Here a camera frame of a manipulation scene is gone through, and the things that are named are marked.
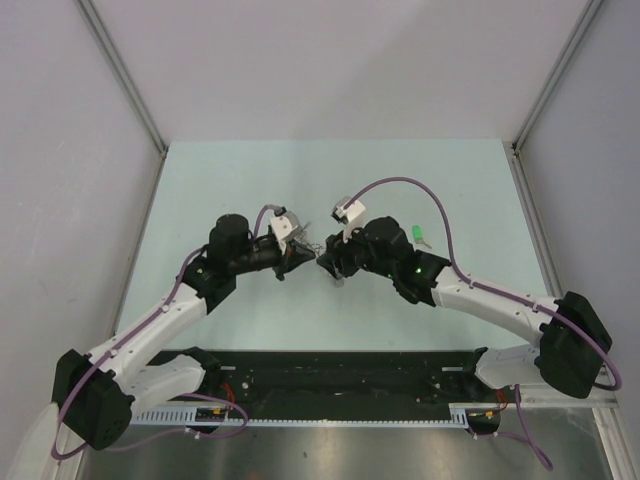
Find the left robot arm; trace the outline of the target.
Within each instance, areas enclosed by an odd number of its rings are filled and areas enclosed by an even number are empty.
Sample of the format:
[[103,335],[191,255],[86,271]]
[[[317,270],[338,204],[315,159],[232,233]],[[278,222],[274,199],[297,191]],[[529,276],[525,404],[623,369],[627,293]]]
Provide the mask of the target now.
[[152,360],[172,339],[217,308],[236,289],[240,275],[273,270],[278,280],[313,260],[313,249],[297,239],[297,216],[276,207],[259,236],[239,214],[221,216],[208,242],[183,261],[171,290],[146,315],[86,353],[74,349],[56,364],[52,401],[58,422],[84,446],[113,445],[132,418],[174,397],[207,400],[221,387],[213,361],[197,349],[167,364]]

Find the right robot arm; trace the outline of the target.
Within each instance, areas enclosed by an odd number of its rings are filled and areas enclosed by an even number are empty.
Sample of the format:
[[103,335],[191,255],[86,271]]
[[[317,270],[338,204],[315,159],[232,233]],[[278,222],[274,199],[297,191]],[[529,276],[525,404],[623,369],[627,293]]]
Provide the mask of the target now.
[[543,381],[569,397],[587,398],[612,346],[590,302],[568,292],[536,297],[463,278],[451,260],[415,248],[391,217],[382,217],[350,235],[327,238],[318,265],[336,280],[360,271],[385,277],[411,304],[460,311],[523,339],[521,346],[480,348],[461,376],[463,393],[484,401],[496,389]]

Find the metal disc with keyrings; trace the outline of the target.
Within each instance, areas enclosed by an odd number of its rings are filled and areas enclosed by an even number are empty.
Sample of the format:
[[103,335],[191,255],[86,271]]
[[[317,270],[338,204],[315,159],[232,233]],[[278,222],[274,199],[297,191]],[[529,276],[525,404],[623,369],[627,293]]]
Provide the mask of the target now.
[[[319,258],[325,253],[325,246],[323,244],[309,241],[307,238],[303,238],[301,243],[315,252],[316,260],[319,260]],[[316,266],[335,288],[342,288],[344,286],[344,278],[341,277],[335,269],[328,269],[319,263],[316,263]]]

